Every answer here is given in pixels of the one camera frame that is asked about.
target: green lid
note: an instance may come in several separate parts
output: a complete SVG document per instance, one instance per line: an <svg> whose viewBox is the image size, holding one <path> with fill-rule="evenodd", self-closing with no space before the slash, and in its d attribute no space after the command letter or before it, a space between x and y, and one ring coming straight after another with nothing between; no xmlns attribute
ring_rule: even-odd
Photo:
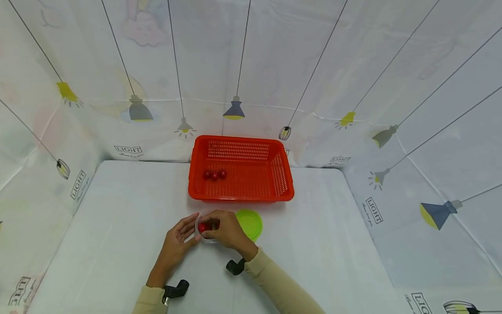
<svg viewBox="0 0 502 314"><path fill-rule="evenodd" d="M255 211L240 210L235 213L239 224L248 238L256 242L263 230L262 218Z"/></svg>

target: person's right hand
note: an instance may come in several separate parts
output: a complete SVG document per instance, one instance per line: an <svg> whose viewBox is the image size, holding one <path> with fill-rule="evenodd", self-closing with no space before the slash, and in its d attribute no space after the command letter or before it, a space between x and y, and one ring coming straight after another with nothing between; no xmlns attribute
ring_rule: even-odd
<svg viewBox="0 0 502 314"><path fill-rule="evenodd" d="M258 247L244 233L234 212L213 211L202 217L200 222L219 223L217 230L204 231L202 236L206 239L216 239L223 246L236 250L244 260L249 262L258 253Z"/></svg>

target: black clamp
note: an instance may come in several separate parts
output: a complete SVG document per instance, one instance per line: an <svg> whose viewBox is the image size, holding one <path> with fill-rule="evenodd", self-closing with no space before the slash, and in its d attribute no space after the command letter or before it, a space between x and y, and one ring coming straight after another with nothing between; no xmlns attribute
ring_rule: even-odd
<svg viewBox="0 0 502 314"><path fill-rule="evenodd" d="M244 271L244 263L246 261L242 258L239 263L235 263L233 260L230 260L226 264L226 269L234 276L239 275Z"/></svg>
<svg viewBox="0 0 502 314"><path fill-rule="evenodd" d="M181 279L176 287L164 286L164 296L162 297L162 303L167 306L169 304L169 299L184 296L187 293L190 284L188 281Z"/></svg>

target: printed fabric backdrop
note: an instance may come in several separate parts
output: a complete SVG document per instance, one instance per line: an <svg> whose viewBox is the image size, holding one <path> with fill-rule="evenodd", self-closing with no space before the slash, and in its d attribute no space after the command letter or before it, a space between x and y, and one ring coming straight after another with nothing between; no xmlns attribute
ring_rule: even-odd
<svg viewBox="0 0 502 314"><path fill-rule="evenodd" d="M0 0L0 312L98 164L201 134L341 168L410 314L502 313L502 2Z"/></svg>

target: white tabletop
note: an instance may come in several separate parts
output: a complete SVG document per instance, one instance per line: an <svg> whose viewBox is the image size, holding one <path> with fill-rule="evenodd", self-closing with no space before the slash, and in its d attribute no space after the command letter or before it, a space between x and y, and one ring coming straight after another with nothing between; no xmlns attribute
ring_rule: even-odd
<svg viewBox="0 0 502 314"><path fill-rule="evenodd" d="M103 162L29 313L130 313L165 233L182 217L217 208L258 212L264 227L257 243L327 313L404 312L339 170L292 168L296 195L287 203L216 204L188 196L189 167ZM240 258L219 244L199 244L168 282L190 283L169 313L276 312L245 273L226 271L230 259Z"/></svg>

